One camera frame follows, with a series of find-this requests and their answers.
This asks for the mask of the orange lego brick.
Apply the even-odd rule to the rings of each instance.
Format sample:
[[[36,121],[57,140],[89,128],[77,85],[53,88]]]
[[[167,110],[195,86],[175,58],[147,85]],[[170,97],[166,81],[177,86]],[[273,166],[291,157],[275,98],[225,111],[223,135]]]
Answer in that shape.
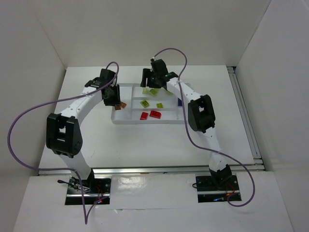
[[[120,102],[120,104],[116,104],[115,106],[114,106],[114,109],[115,110],[121,110],[121,109],[125,109],[126,108],[126,103],[125,102]]]

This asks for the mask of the green lego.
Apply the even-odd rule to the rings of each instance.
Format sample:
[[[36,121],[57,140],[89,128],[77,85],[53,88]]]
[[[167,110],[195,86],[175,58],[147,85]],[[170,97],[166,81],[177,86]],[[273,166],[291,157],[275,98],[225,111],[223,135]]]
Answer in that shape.
[[[158,94],[158,89],[152,88],[148,91],[151,96],[156,96]]]
[[[142,94],[148,94],[148,89],[143,88],[143,89],[142,89]]]

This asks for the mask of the small green lego brick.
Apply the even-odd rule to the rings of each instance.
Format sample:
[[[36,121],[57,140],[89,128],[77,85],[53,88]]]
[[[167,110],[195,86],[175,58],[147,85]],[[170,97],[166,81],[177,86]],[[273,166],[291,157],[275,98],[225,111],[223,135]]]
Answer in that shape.
[[[164,108],[162,103],[157,103],[156,106],[157,106],[157,108],[160,108],[160,109]]]

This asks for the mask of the red curved lego piece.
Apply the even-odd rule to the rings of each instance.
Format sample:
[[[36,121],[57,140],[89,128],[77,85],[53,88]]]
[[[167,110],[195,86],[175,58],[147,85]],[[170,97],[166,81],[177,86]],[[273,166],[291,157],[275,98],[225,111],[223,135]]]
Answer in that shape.
[[[148,118],[148,113],[147,112],[142,112],[141,116],[140,116],[140,120],[147,120]]]

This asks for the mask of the blue lego brick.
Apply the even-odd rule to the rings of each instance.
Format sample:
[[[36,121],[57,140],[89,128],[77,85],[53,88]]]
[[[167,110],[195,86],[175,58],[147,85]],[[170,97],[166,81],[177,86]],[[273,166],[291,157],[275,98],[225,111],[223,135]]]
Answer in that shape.
[[[182,103],[182,100],[181,99],[178,99],[178,106],[179,107],[182,107],[183,103]]]

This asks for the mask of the red sloped lego brick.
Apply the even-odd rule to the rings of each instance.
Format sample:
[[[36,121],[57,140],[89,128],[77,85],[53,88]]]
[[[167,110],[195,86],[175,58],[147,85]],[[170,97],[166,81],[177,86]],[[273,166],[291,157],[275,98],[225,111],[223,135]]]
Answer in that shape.
[[[149,114],[149,117],[160,119],[162,114],[159,111],[152,110]]]

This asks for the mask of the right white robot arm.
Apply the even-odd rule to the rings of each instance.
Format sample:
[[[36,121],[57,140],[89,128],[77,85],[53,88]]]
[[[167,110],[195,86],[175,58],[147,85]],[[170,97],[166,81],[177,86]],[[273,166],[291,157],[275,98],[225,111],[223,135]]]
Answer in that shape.
[[[215,113],[209,95],[201,95],[169,72],[162,59],[151,59],[151,68],[143,69],[141,87],[163,88],[181,99],[186,131],[196,132],[210,152],[209,171],[211,181],[218,189],[223,188],[232,176],[230,166],[222,155],[215,130]]]

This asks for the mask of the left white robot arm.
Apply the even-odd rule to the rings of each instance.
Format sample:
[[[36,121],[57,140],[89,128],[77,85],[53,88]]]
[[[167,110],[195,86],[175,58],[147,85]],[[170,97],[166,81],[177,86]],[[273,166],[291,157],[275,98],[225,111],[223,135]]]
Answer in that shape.
[[[91,188],[94,173],[81,152],[83,138],[80,125],[100,102],[104,102],[106,106],[120,105],[120,87],[116,79],[115,72],[101,69],[100,75],[88,81],[78,98],[66,109],[58,114],[51,113],[47,117],[47,148],[58,155],[71,169],[74,182],[77,183],[80,177],[87,189]]]

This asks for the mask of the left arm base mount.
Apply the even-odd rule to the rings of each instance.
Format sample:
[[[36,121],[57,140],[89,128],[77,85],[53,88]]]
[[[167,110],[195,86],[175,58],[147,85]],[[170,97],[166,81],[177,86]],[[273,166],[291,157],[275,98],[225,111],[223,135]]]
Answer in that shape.
[[[58,180],[59,184],[67,185],[65,205],[82,205],[81,186],[73,178],[69,181]],[[110,178],[95,178],[91,187],[83,187],[85,205],[110,204]]]

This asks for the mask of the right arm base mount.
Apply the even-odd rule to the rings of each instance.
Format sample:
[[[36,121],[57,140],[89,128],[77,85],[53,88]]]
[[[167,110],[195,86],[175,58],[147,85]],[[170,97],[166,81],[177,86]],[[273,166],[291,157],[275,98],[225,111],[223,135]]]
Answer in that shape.
[[[230,201],[241,201],[238,179],[236,175],[232,177],[222,186],[217,187],[212,182],[211,176],[196,176],[196,182],[192,187],[197,190],[197,199],[199,203],[226,202],[230,197]]]

